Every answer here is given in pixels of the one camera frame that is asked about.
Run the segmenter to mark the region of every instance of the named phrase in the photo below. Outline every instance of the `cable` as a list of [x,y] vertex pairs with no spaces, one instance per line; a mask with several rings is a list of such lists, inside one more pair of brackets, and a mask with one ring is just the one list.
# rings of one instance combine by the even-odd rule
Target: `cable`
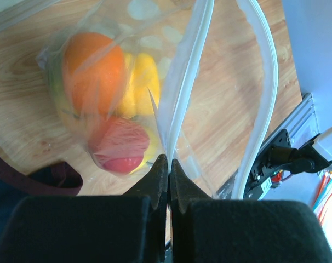
[[325,204],[324,204],[324,206],[322,208],[322,211],[319,214],[318,220],[319,220],[319,222],[320,222],[321,225],[323,225],[323,223],[324,223],[324,218],[325,218],[325,215],[326,215],[326,213],[328,211],[328,207],[329,207],[329,203],[330,203],[331,198],[332,198],[332,193],[328,197],[327,201],[325,201]]
[[281,182],[285,182],[285,181],[287,181],[288,179],[292,178],[294,175],[295,175],[295,174],[289,174],[287,177],[282,178],[282,179],[281,179]]
[[278,89],[278,60],[270,27],[257,0],[237,0],[239,8],[251,24],[260,46],[264,66],[264,88],[260,107],[248,145],[238,168],[231,199],[243,199],[248,175],[259,153],[270,124]]
[[332,179],[331,181],[327,184],[327,186],[322,190],[322,193],[319,195],[317,198],[316,202],[314,203],[312,210],[316,210],[317,207],[323,203],[323,200],[326,198],[328,193],[332,190]]
[[313,200],[312,206],[315,204],[315,202],[317,201],[320,193],[322,192],[322,190],[325,188],[326,185],[327,185],[327,176],[324,174],[323,178],[322,178],[322,181],[320,182],[317,194],[316,194],[316,196],[315,196],[315,198]]

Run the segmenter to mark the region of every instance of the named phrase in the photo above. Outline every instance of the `white wall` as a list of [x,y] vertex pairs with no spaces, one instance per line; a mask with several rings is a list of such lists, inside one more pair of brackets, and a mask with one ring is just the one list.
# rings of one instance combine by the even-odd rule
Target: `white wall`
[[312,93],[320,132],[332,126],[332,0],[282,0],[302,93]]

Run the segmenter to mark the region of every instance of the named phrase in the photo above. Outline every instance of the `maroon strap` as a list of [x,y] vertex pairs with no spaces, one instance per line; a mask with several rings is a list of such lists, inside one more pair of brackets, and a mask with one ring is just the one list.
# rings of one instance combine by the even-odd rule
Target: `maroon strap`
[[50,166],[51,176],[57,182],[56,187],[38,182],[30,176],[24,176],[0,158],[0,180],[30,195],[75,196],[79,193],[83,180],[78,172],[65,162]]

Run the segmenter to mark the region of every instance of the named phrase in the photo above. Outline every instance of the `orange wire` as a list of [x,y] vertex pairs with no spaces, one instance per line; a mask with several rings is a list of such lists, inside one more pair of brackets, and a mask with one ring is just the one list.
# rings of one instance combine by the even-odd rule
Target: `orange wire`
[[322,178],[322,181],[320,182],[320,185],[319,185],[319,188],[318,188],[318,191],[317,191],[317,194],[316,194],[316,197],[314,198],[314,201],[312,203],[312,206],[314,205],[314,203],[317,201],[320,193],[322,192],[324,186],[326,185],[325,184],[325,181],[326,181],[327,177],[325,175],[323,175],[323,178]]
[[318,220],[319,220],[319,222],[320,222],[321,225],[322,225],[323,222],[324,222],[324,217],[325,217],[325,214],[327,213],[327,210],[328,210],[328,206],[329,206],[329,202],[330,202],[331,197],[332,197],[332,193],[331,193],[331,195],[328,197],[327,201],[325,201],[325,204],[324,204],[324,206],[323,206],[323,208],[322,208],[322,211],[321,211],[320,214],[319,214]]
[[328,178],[327,184],[331,181],[331,177]]

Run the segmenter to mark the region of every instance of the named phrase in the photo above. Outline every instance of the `black cable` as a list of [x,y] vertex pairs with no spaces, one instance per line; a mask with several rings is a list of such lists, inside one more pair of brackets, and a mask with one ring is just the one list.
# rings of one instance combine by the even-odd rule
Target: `black cable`
[[293,177],[293,175],[295,175],[295,174],[289,174],[287,177],[282,178],[282,179],[281,179],[281,182],[285,182],[285,181],[287,181],[288,179],[290,179],[291,177]]

